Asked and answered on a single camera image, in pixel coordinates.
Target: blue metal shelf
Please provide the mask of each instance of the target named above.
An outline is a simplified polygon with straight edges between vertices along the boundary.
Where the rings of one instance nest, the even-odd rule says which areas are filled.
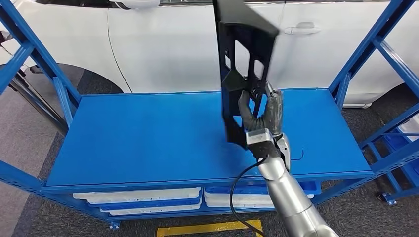
[[[297,179],[372,174],[327,89],[284,90],[284,101],[283,130]],[[255,159],[225,141],[220,103],[219,92],[83,96],[46,186],[74,191],[94,184],[149,189],[231,183]],[[263,178],[255,168],[248,181]]]
[[[329,88],[283,90],[283,130],[292,147],[292,174],[300,182],[344,179],[316,195],[316,204],[419,157],[419,140],[372,165],[361,152],[371,146],[378,154],[374,142],[417,113],[419,104],[360,144],[340,113],[350,80],[375,49],[419,95],[418,77],[383,40],[413,2],[390,2]],[[226,142],[220,92],[80,96],[10,0],[0,0],[0,19],[21,44],[1,71],[0,92],[30,56],[54,83],[69,127],[46,182],[3,161],[0,181],[108,222],[112,229],[118,228],[120,220],[230,213],[229,208],[208,208],[203,203],[194,211],[109,216],[85,200],[72,198],[70,194],[77,192],[230,185],[255,159]],[[263,183],[256,169],[240,182],[249,183]],[[419,192],[416,189],[403,191],[399,197]]]
[[[394,52],[394,50],[384,41],[385,37],[390,33],[390,31],[394,28],[394,26],[398,23],[398,21],[403,17],[403,15],[414,2],[414,0],[392,0],[389,3],[382,15],[378,18],[376,23],[367,33],[365,38],[361,41],[355,52],[343,66],[335,80],[332,82],[332,85],[329,87],[332,95],[340,94],[340,88],[346,85],[347,80],[350,80],[355,76],[355,74],[359,71],[366,60],[377,49],[393,67],[397,74],[403,79],[406,85],[408,85],[413,93],[419,97],[418,77],[412,72],[412,70],[409,69],[409,67],[406,65],[406,63],[403,62],[397,53]],[[393,152],[385,157],[381,157],[375,147],[376,141],[383,138],[388,138],[389,136],[395,136],[392,131],[418,112],[419,104],[416,104],[359,144],[361,149],[370,148],[374,156],[377,158],[377,161],[370,166],[374,173],[372,176],[361,179],[344,180],[339,184],[329,188],[322,194],[315,196],[313,202],[323,203],[384,174],[388,175],[390,182],[398,191],[398,193],[394,195],[383,194],[383,197],[381,198],[386,200],[389,204],[395,204],[395,199],[397,198],[419,193],[418,187],[414,187],[409,190],[401,190],[397,180],[391,174],[391,171],[402,167],[409,162],[415,162],[414,160],[419,158],[419,140],[394,149]],[[409,176],[409,178],[411,178],[413,183],[415,183],[416,177],[412,169],[406,166],[403,168],[403,170]]]

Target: blue shelf surface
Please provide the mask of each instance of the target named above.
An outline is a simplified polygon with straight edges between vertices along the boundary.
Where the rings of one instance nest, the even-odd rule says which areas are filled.
[[[299,181],[372,174],[327,89],[283,92],[283,130]],[[220,92],[83,96],[44,188],[226,184],[255,158],[225,137]],[[263,182],[257,168],[245,177]]]
[[[392,133],[402,133],[398,128],[391,131]],[[405,136],[383,136],[385,144],[390,152],[394,152],[403,146],[409,144],[411,141]],[[401,167],[408,181],[415,187],[419,187],[419,159],[413,160]]]

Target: car door handle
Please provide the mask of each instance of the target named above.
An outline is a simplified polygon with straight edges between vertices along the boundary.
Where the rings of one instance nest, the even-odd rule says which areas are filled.
[[[311,21],[303,21],[298,23],[296,26],[284,29],[284,33],[287,35],[311,35],[320,31],[321,29],[316,27]]]

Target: floor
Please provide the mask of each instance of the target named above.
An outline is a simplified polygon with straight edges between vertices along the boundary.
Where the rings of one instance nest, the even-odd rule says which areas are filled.
[[[120,92],[90,72],[63,68],[81,93]],[[28,75],[31,84],[57,106],[50,85],[40,82],[42,75]],[[368,109],[344,109],[343,115],[357,141],[371,135],[386,122],[406,110],[417,99],[405,86],[397,87]],[[63,138],[25,103],[8,90],[0,97],[0,150],[2,160],[33,175],[48,175]],[[395,172],[403,182],[404,177]],[[323,183],[324,188],[330,182]],[[407,197],[395,206],[379,202],[375,192],[391,190],[385,177],[369,182],[319,206],[330,226],[342,237],[351,236],[417,236],[419,231],[419,196]],[[122,222],[121,229],[110,231],[100,221],[81,215],[49,201],[29,196],[0,184],[0,237],[126,237],[156,235],[157,228],[235,221],[232,215],[189,217]],[[258,219],[267,236],[285,236],[275,212],[242,214]],[[254,236],[248,230],[214,232],[188,236]]]

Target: yellow floor marking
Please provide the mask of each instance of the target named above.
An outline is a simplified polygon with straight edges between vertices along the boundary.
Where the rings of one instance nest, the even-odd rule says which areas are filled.
[[[246,222],[262,231],[262,223],[259,220],[251,220],[251,221],[246,221]],[[157,237],[208,233],[208,232],[216,232],[216,231],[232,231],[232,230],[241,230],[241,229],[247,229],[247,228],[248,227],[245,226],[240,221],[196,225],[196,226],[167,227],[167,228],[158,228]]]

